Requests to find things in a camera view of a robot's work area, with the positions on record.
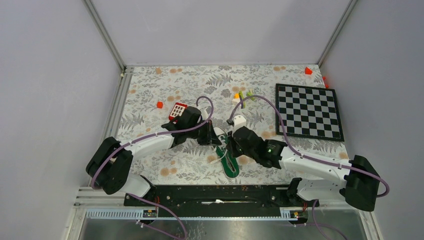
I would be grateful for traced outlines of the white shoelace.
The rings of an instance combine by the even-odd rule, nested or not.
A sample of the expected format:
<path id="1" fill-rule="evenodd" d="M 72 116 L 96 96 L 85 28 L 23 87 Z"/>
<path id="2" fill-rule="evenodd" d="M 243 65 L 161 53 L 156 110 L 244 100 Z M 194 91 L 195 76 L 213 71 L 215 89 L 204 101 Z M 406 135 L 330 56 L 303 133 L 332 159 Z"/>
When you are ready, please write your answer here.
<path id="1" fill-rule="evenodd" d="M 221 145 L 214 147 L 214 152 L 216 154 L 216 158 L 210 162 L 210 164 L 215 164 L 217 162 L 220 162 L 222 159 L 227 157 L 227 144 L 228 144 L 228 135 L 227 133 L 220 133 L 218 135 L 218 139 L 221 142 Z"/>

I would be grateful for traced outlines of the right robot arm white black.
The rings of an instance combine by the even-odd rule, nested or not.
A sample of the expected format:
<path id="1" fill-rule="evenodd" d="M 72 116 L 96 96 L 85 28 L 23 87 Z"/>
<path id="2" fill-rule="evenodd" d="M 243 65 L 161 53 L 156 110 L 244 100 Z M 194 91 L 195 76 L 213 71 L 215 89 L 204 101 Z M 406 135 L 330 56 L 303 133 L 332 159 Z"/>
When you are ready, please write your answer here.
<path id="1" fill-rule="evenodd" d="M 304 201 L 344 200 L 358 210 L 374 211 L 380 176 L 365 157 L 355 155 L 353 159 L 337 159 L 307 154 L 286 142 L 261 138 L 247 128 L 246 119 L 241 115 L 227 123 L 232 127 L 226 145 L 231 156 L 246 156 L 265 168 L 300 171 L 318 178 L 292 179 L 286 191 L 291 205 L 299 206 Z"/>

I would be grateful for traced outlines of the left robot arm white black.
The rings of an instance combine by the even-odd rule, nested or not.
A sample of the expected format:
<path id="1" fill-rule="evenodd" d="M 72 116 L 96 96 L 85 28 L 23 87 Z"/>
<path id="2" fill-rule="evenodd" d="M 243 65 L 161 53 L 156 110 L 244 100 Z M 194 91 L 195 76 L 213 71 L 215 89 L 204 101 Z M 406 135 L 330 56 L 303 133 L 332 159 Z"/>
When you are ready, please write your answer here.
<path id="1" fill-rule="evenodd" d="M 174 148 L 187 139 L 196 140 L 200 146 L 221 145 L 211 119 L 204 119 L 201 111 L 192 106 L 161 127 L 162 132 L 144 135 L 125 144 L 113 136 L 104 139 L 86 166 L 91 177 L 90 186 L 102 189 L 107 195 L 117 192 L 135 195 L 142 205 L 148 206 L 155 200 L 153 185 L 145 177 L 130 172 L 134 158 Z"/>

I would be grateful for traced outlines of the green white sneaker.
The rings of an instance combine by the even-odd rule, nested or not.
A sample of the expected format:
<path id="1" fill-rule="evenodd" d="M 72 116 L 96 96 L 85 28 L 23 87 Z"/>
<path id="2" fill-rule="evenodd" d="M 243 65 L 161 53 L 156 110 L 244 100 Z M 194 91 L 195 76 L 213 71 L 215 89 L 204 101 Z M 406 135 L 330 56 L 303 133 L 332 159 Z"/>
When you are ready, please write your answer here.
<path id="1" fill-rule="evenodd" d="M 221 133 L 226 133 L 222 128 L 220 127 L 214 127 L 213 128 L 215 134 L 218 135 Z M 234 179 L 236 178 L 240 173 L 240 168 L 238 165 L 238 162 L 235 157 L 233 157 L 229 150 L 227 150 L 226 158 L 222 159 L 221 161 L 217 162 L 221 163 L 221 166 L 223 168 L 224 174 L 227 178 Z"/>

